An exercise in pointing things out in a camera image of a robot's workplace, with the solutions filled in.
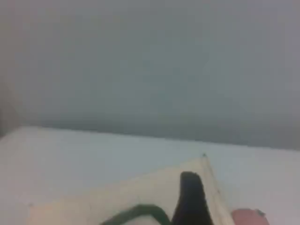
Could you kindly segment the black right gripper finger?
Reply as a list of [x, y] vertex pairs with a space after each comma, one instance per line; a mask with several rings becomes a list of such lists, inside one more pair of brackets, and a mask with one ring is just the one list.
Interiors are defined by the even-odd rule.
[[180, 174], [180, 194], [171, 224], [212, 224], [203, 183], [200, 176], [195, 172], [182, 172]]

